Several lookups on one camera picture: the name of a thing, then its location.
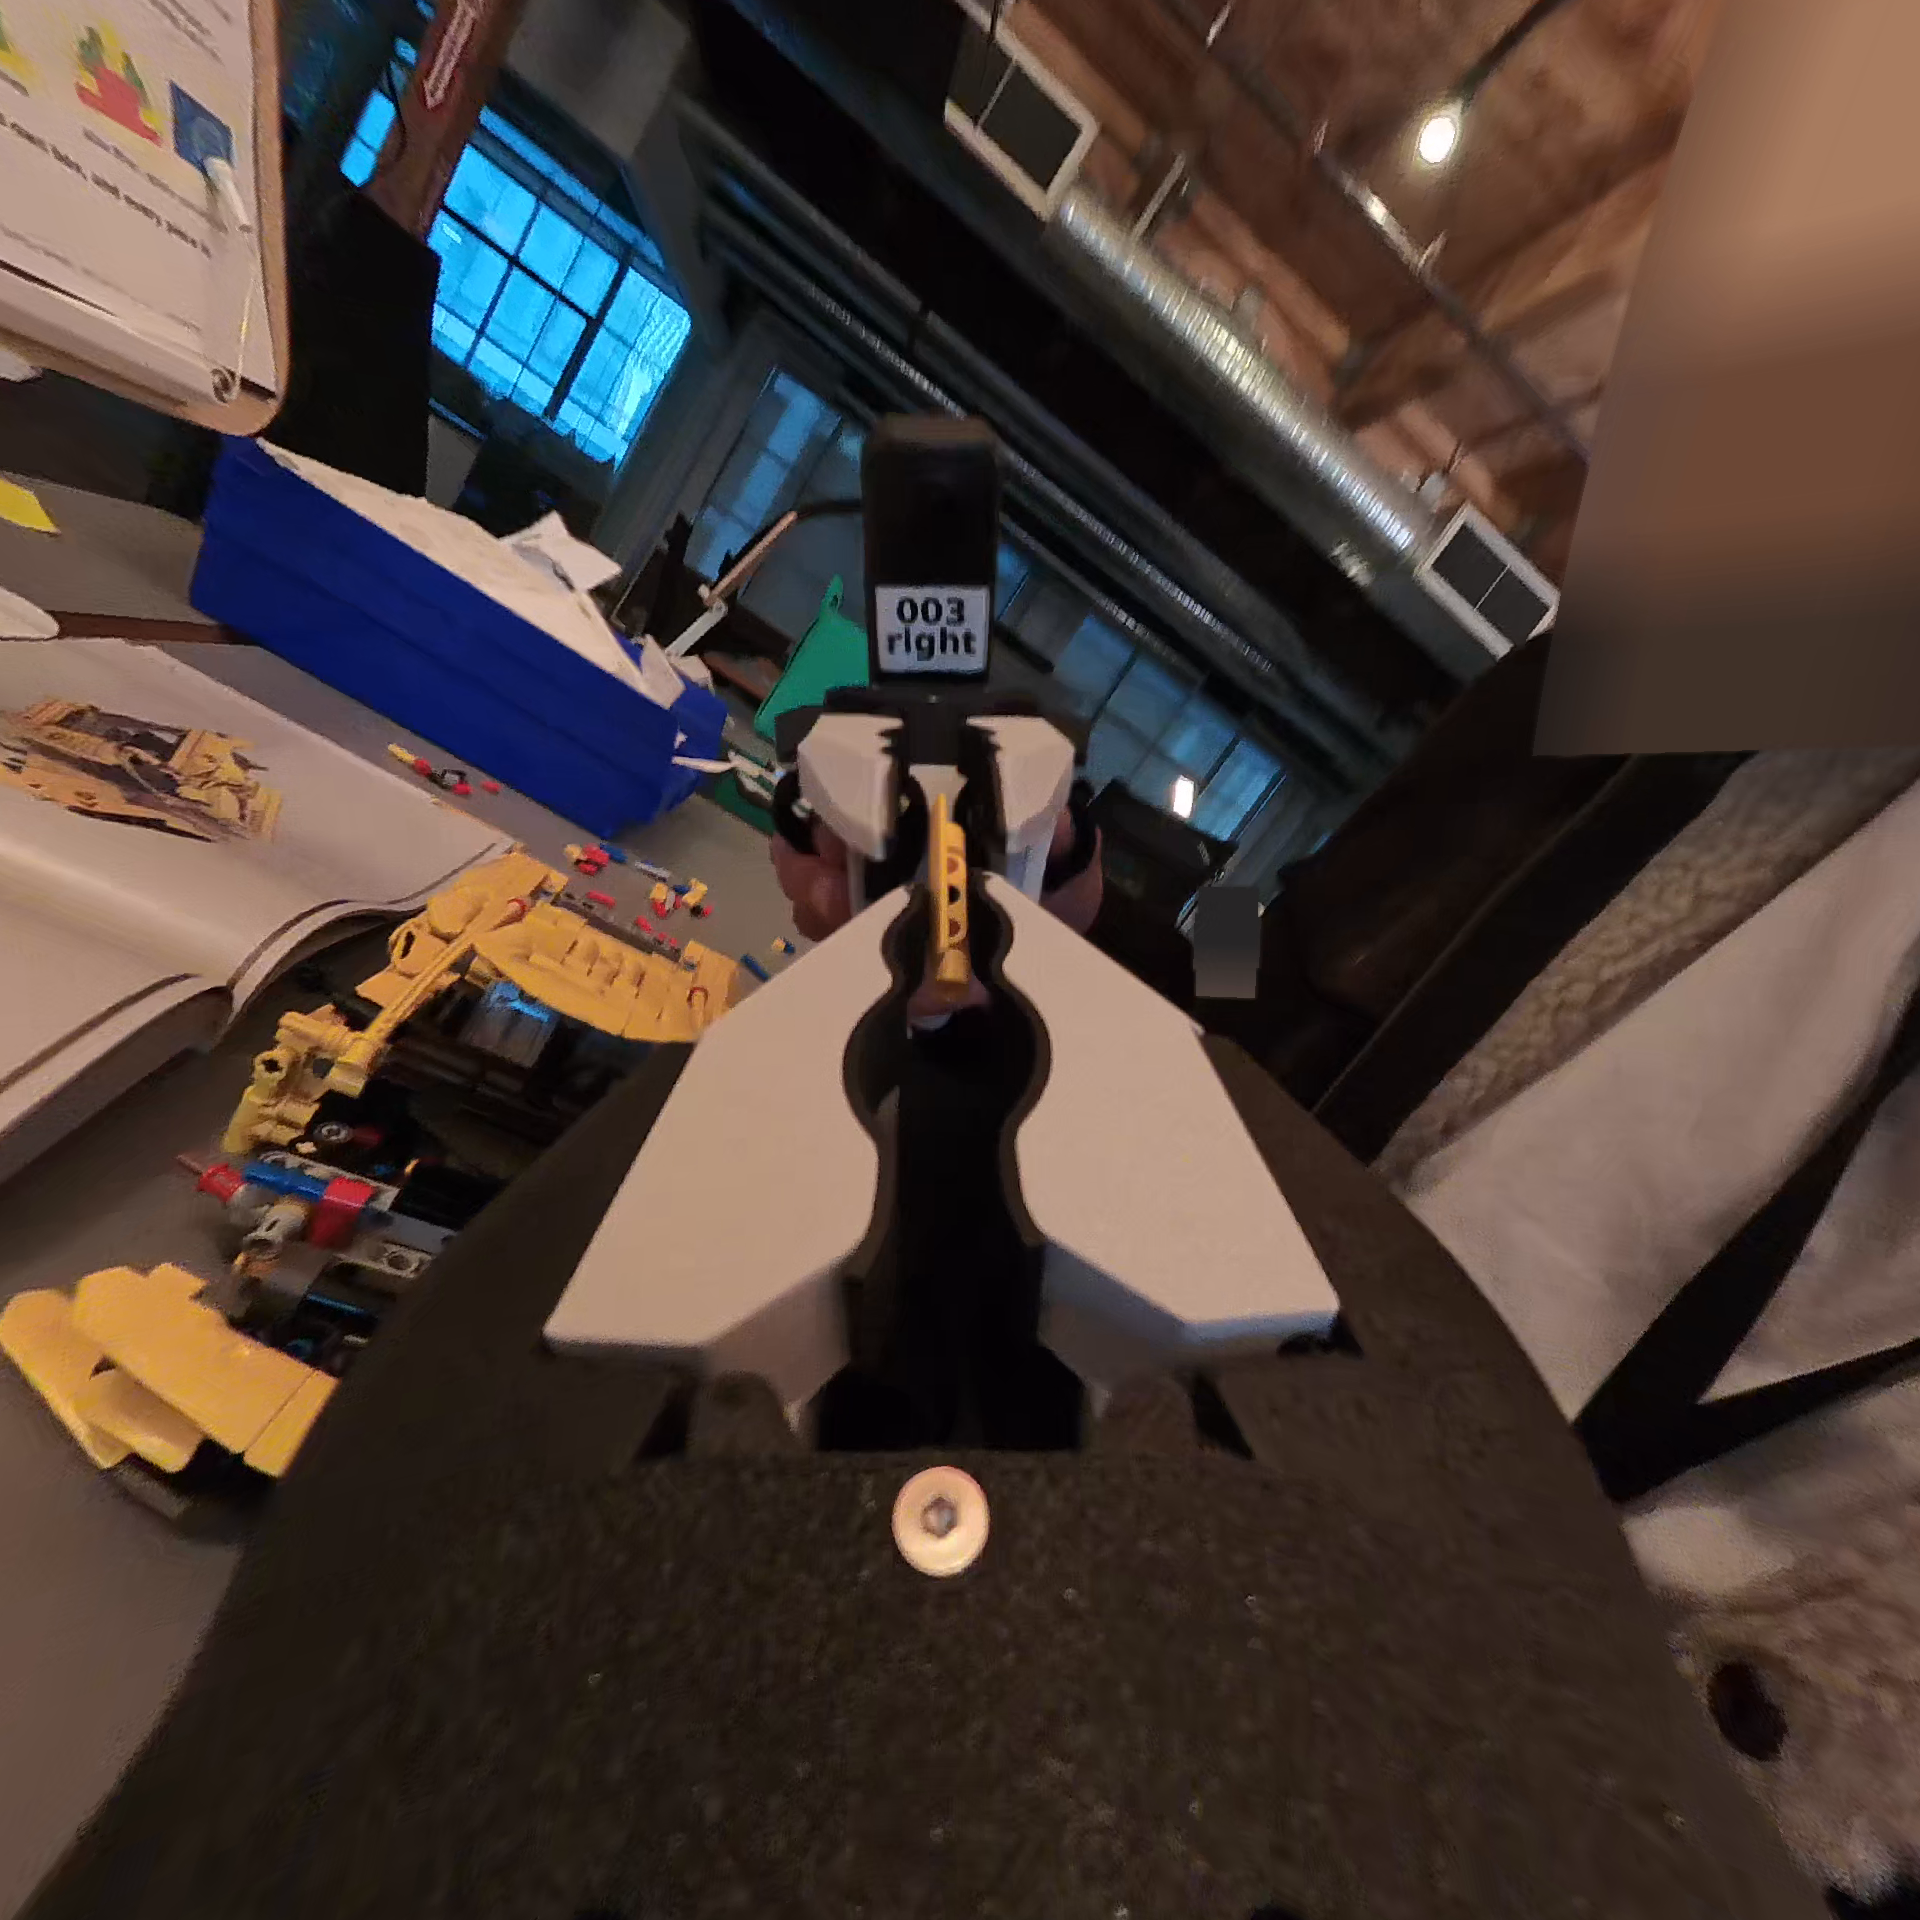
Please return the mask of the person's right hand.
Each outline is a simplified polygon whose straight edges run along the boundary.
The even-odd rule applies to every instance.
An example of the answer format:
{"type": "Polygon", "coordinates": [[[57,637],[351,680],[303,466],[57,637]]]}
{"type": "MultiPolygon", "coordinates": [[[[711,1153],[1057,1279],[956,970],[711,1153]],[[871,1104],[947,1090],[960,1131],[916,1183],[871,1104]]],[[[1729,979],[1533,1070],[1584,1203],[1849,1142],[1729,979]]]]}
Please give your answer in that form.
{"type": "Polygon", "coordinates": [[[770,838],[770,856],[795,933],[819,944],[852,917],[848,845],[819,817],[807,817],[805,827],[807,848],[778,832],[770,838]]]}

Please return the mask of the scattered small coloured bricks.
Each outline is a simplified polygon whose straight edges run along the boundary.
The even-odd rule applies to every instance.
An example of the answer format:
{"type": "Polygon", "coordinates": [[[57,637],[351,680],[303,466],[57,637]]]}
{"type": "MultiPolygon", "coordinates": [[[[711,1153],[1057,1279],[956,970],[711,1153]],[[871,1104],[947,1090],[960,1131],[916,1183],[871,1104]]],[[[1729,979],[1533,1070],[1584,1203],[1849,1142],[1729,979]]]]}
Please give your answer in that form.
{"type": "Polygon", "coordinates": [[[391,767],[429,797],[529,845],[562,870],[568,898],[633,937],[701,941],[770,975],[805,949],[773,862],[769,781],[744,758],[700,771],[692,793],[651,823],[592,829],[520,787],[461,771],[444,754],[387,750],[391,767]]]}

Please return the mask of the wooden board with instruction sheet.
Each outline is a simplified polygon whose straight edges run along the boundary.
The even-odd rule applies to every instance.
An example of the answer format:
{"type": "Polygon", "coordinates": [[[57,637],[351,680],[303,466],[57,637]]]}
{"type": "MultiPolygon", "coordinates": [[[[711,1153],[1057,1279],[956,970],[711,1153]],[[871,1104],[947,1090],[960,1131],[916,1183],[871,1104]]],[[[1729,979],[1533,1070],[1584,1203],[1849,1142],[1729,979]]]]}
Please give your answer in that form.
{"type": "Polygon", "coordinates": [[[290,374],[275,2],[3,3],[4,377],[229,437],[290,374]]]}

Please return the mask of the white shirt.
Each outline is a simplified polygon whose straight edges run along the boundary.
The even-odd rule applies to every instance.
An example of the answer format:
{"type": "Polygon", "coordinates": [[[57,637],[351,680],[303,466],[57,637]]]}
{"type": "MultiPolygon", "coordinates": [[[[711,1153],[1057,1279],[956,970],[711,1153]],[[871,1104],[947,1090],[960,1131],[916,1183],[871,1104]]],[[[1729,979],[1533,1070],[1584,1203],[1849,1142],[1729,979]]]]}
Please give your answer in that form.
{"type": "Polygon", "coordinates": [[[1648,1583],[1727,1599],[1915,1496],[1915,787],[1596,1041],[1405,1182],[1576,1419],[1840,1125],[1865,1117],[1754,1328],[1685,1410],[1840,1399],[1679,1473],[1623,1519],[1648,1583]]]}

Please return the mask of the grey desk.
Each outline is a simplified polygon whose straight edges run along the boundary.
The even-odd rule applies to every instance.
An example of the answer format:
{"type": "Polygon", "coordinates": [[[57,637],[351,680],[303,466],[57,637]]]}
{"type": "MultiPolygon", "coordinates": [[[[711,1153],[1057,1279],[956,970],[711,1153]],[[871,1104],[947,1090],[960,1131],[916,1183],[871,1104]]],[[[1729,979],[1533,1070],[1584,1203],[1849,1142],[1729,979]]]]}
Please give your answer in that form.
{"type": "MultiPolygon", "coordinates": [[[[27,474],[60,537],[4,525],[4,587],[50,613],[197,617],[199,530],[167,512],[27,474]]],[[[163,645],[335,737],[391,781],[387,750],[434,745],[243,645],[163,645]]],[[[219,1045],[113,1095],[4,1182],[3,1281],[61,1287],[111,1263],[203,1259],[210,1214],[176,1157],[226,1117],[296,979],[261,994],[219,1045]]],[[[3,1392],[3,1905],[13,1914],[97,1810],[167,1704],[234,1569],[236,1544],[187,1531],[99,1473],[4,1370],[3,1392]]]]}

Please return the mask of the blue plastic bin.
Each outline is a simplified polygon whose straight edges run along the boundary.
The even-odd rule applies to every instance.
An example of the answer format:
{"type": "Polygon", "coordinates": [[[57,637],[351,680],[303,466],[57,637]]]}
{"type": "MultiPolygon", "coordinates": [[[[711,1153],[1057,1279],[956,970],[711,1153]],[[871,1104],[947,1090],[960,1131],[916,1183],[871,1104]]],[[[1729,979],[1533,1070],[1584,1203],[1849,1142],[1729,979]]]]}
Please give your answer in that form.
{"type": "Polygon", "coordinates": [[[191,597],[476,771],[600,829],[647,824],[723,762],[727,707],[658,705],[279,469],[224,438],[191,597]]]}

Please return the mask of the yellow connector brick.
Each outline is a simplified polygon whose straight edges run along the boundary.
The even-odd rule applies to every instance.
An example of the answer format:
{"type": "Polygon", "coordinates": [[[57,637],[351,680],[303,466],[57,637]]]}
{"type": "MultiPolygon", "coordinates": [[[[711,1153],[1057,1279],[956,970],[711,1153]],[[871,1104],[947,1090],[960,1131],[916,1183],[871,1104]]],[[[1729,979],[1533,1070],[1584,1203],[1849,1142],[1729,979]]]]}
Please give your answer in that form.
{"type": "Polygon", "coordinates": [[[977,987],[970,923],[970,845],[954,802],[935,790],[928,802],[928,966],[927,1005],[933,1014],[965,1008],[977,987]]]}

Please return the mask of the white air vent grille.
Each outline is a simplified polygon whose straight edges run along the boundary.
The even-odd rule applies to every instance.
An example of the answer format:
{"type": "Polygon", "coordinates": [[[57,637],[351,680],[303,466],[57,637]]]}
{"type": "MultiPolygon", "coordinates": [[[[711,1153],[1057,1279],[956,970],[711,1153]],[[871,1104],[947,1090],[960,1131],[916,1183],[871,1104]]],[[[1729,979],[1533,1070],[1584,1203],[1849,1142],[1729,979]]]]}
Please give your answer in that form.
{"type": "Polygon", "coordinates": [[[1471,499],[1439,523],[1413,577],[1496,657],[1546,634],[1560,589],[1471,499]]]}
{"type": "Polygon", "coordinates": [[[1016,37],[1009,13],[959,2],[960,32],[944,90],[944,123],[1043,224],[1077,185],[1099,123],[1016,37]]]}

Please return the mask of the white instruction booklet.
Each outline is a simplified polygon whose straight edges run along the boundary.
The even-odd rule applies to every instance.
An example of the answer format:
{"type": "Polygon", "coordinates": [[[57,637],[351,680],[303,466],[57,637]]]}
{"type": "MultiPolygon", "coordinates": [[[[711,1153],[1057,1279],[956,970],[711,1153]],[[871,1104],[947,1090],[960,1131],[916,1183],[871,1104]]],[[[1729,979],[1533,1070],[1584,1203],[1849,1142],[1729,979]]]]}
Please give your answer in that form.
{"type": "Polygon", "coordinates": [[[7,1179],[296,961],[512,850],[160,647],[7,640],[3,721],[7,1179]]]}

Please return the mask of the silver ventilation duct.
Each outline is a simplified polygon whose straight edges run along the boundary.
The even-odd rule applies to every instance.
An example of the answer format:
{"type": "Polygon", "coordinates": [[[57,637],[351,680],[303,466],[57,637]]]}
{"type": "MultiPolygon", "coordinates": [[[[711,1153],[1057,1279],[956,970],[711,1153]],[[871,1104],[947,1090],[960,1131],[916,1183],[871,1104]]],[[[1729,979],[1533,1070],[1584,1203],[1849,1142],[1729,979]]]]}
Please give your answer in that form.
{"type": "Polygon", "coordinates": [[[1064,191],[1045,243],[1237,477],[1355,579],[1413,570],[1434,538],[1426,505],[1091,186],[1064,191]]]}

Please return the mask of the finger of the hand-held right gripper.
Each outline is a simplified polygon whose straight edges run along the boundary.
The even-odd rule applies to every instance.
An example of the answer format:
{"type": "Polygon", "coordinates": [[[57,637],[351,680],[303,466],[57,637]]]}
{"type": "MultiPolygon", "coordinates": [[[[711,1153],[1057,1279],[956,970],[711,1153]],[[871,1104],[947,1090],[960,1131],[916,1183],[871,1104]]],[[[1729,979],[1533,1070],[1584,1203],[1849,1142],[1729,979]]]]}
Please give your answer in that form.
{"type": "Polygon", "coordinates": [[[988,713],[1002,854],[996,872],[1028,901],[1045,893],[1045,869],[1058,819],[1068,811],[1072,739],[1043,714],[988,713]]]}
{"type": "Polygon", "coordinates": [[[795,848],[887,866],[903,843],[903,719],[812,719],[795,746],[795,848]]]}

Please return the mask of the large paned window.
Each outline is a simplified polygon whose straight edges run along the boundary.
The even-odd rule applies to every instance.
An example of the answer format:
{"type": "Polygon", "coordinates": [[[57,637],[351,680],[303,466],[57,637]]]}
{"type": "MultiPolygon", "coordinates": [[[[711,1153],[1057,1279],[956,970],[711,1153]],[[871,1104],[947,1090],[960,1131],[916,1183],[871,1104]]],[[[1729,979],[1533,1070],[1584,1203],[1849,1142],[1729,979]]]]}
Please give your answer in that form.
{"type": "Polygon", "coordinates": [[[487,106],[426,242],[440,359],[585,458],[623,466],[692,333],[624,185],[591,183],[487,106]]]}

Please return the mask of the person's right forearm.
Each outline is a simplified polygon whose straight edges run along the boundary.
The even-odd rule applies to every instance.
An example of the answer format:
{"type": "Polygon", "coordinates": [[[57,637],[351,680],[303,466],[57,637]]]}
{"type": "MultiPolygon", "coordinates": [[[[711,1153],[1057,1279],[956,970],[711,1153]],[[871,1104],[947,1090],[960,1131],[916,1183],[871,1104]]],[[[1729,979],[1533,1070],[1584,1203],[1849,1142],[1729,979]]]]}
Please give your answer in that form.
{"type": "Polygon", "coordinates": [[[1276,1075],[1333,1073],[1367,1022],[1321,990],[1276,905],[1223,881],[1201,829],[1119,784],[1077,781],[1075,850],[1091,851],[1057,903],[1091,944],[1276,1075]]]}

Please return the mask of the crumpled white paper wrappers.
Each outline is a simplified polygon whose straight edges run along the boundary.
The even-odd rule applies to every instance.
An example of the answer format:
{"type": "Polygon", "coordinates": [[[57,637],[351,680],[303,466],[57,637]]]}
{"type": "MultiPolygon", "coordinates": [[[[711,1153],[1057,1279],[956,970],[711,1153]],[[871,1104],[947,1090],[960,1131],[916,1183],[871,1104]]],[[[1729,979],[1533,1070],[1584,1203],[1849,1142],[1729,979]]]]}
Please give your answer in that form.
{"type": "Polygon", "coordinates": [[[633,650],[616,634],[594,593],[617,579],[619,563],[578,538],[557,512],[514,534],[489,534],[479,521],[426,496],[395,494],[271,441],[263,449],[359,523],[377,527],[388,546],[411,549],[650,701],[673,705],[689,685],[714,690],[700,657],[673,657],[651,634],[642,634],[633,650]]]}

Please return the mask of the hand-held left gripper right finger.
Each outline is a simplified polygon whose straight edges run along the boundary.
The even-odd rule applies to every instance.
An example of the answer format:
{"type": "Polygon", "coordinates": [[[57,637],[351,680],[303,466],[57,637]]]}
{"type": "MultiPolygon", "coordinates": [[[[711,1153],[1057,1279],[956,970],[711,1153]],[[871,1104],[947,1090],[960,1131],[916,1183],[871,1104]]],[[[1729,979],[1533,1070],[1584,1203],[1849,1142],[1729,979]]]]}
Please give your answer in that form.
{"type": "Polygon", "coordinates": [[[1128,1385],[1276,1357],[1338,1294],[1202,1030],[1004,877],[1000,985],[1039,1035],[1013,1176],[1040,1243],[1040,1343],[1104,1410],[1128,1385]]]}

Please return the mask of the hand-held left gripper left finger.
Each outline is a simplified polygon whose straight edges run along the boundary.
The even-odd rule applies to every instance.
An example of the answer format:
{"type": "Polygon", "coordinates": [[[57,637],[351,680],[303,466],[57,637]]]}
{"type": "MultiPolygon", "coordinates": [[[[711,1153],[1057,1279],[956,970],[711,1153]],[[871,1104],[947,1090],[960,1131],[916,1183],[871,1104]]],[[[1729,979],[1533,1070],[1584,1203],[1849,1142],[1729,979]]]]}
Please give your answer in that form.
{"type": "Polygon", "coordinates": [[[848,1046],[896,990],[896,923],[923,919],[921,886],[895,889],[690,1046],[544,1320],[554,1352],[755,1376],[788,1421],[841,1370],[881,1190],[848,1046]]]}

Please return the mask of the yellow toy brick car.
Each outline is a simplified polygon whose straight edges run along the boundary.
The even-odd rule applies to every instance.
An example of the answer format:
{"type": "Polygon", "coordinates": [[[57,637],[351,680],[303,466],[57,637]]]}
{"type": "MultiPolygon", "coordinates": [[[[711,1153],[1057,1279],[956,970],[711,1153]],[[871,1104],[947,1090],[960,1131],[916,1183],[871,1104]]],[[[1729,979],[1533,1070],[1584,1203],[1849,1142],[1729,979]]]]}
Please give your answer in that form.
{"type": "Polygon", "coordinates": [[[521,848],[395,926],[376,973],[276,1018],[217,1146],[217,1274],[117,1263],[4,1306],[4,1365],[147,1496],[275,1480],[383,1329],[533,1149],[650,1050],[696,1041],[738,960],[585,913],[521,848]]]}

